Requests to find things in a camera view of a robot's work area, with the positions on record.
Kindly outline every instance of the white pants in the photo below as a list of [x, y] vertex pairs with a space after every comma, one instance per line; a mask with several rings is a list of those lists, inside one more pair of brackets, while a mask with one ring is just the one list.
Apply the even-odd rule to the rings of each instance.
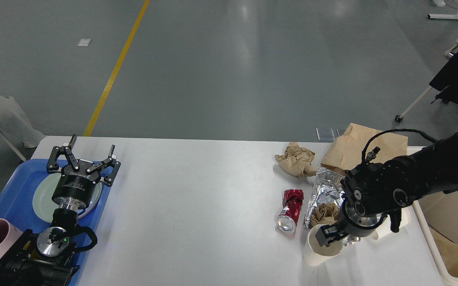
[[38, 145], [45, 137], [42, 132], [33, 129], [26, 114], [13, 97], [0, 96], [0, 129], [30, 146]]

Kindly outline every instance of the robotic arm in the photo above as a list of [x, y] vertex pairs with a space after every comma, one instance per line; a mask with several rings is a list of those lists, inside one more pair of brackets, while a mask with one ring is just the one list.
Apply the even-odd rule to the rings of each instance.
[[[387, 132], [391, 130], [377, 134], [369, 143]], [[391, 230], [398, 232], [401, 208], [428, 194], [458, 191], [458, 132], [384, 164], [371, 163], [379, 148], [365, 158], [369, 143], [362, 152], [362, 162], [347, 171], [341, 181], [345, 194], [338, 222], [322, 226], [316, 233], [320, 245], [329, 245], [347, 235], [368, 236], [387, 215]]]

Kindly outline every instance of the brown paper bag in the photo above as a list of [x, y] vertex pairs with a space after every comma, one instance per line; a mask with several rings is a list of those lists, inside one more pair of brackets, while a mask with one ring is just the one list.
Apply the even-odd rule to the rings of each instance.
[[[321, 166], [345, 176], [345, 170], [351, 170], [361, 163], [361, 152], [369, 139], [380, 131], [351, 123], [342, 136], [333, 141], [326, 152]], [[407, 136], [394, 133], [383, 134], [369, 145], [367, 152], [378, 146], [381, 150], [373, 163], [384, 163], [394, 157], [406, 155], [408, 151]]]

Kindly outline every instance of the light green plate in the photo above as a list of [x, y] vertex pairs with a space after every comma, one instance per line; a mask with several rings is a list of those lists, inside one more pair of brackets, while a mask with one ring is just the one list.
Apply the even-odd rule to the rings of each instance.
[[[40, 219], [46, 222], [52, 222], [52, 214], [54, 213], [54, 210], [59, 207], [52, 201], [52, 195], [54, 194], [54, 190], [58, 185], [60, 177], [60, 173], [50, 174], [40, 183], [40, 185], [38, 185], [37, 190], [33, 195], [33, 210]], [[79, 218], [87, 215], [96, 206], [101, 193], [102, 183], [97, 183], [93, 192], [93, 197], [89, 203], [89, 207], [87, 207], [84, 213], [79, 215]]]

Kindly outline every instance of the crushed red can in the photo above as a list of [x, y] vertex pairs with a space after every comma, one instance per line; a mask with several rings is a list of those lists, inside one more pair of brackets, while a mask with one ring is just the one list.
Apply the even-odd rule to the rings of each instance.
[[277, 217], [277, 227], [279, 230], [285, 233], [293, 233], [296, 230], [302, 203], [302, 190], [289, 189], [284, 191], [284, 208]]

